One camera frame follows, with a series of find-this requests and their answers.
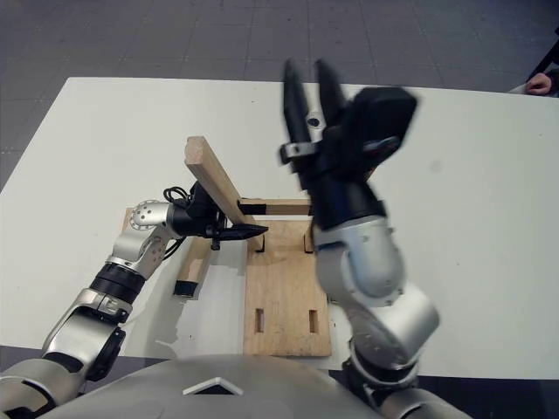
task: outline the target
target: wooden stick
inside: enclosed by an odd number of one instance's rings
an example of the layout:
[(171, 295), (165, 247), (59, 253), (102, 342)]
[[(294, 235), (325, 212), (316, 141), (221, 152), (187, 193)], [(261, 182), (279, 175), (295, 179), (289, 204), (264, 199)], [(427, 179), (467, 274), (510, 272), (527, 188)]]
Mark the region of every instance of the wooden stick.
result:
[(254, 216), (308, 216), (308, 199), (248, 199), (241, 198), (238, 205), (244, 214)]
[(178, 272), (175, 283), (175, 295), (194, 297), (197, 285), (202, 281), (211, 255), (209, 238), (193, 237), (190, 248), (184, 258), (183, 266)]
[[(240, 194), (204, 137), (190, 137), (186, 141), (184, 163), (227, 218), (235, 224), (256, 223), (253, 216), (246, 216), (239, 209), (237, 202)], [(251, 237), (247, 243), (250, 251), (258, 251), (263, 247), (264, 238)]]

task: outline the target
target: gray floor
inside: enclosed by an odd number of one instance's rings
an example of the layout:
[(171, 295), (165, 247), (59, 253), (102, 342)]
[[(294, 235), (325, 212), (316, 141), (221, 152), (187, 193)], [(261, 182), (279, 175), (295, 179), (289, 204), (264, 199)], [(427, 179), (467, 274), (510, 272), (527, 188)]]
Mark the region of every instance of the gray floor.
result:
[(556, 0), (0, 0), (0, 188), (66, 78), (280, 80), (505, 92), (555, 42)]

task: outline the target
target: wooden base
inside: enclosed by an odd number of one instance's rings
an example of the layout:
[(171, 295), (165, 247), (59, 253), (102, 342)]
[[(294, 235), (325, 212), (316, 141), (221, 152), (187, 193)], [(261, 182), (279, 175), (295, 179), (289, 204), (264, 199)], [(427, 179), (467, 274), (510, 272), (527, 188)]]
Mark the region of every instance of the wooden base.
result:
[(266, 251), (248, 253), (244, 353), (329, 356), (326, 295), (301, 249), (308, 222), (259, 223), (270, 230)]

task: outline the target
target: wooden board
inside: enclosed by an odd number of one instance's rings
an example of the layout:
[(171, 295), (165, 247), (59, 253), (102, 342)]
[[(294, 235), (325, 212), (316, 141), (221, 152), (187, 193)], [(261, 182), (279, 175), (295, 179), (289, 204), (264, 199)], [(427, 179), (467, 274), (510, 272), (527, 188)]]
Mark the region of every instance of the wooden board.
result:
[(308, 222), (260, 223), (270, 230), (266, 251), (248, 254), (244, 353), (329, 356), (326, 295), (303, 251)]
[[(253, 216), (246, 216), (239, 209), (241, 197), (204, 137), (188, 138), (184, 163), (227, 218), (233, 223), (256, 224)], [(247, 243), (250, 251), (258, 251), (262, 249), (264, 238), (261, 235), (251, 237)]]

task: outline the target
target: black tape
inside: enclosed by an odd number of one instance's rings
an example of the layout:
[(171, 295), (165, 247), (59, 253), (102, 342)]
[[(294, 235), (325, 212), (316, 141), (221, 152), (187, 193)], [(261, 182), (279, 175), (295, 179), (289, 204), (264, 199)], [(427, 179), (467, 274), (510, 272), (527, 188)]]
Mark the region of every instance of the black tape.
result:
[(267, 211), (265, 203), (241, 203), (237, 201), (237, 206), (246, 216), (265, 216)]
[(174, 295), (181, 295), (183, 297), (193, 297), (198, 283), (191, 281), (176, 281)]

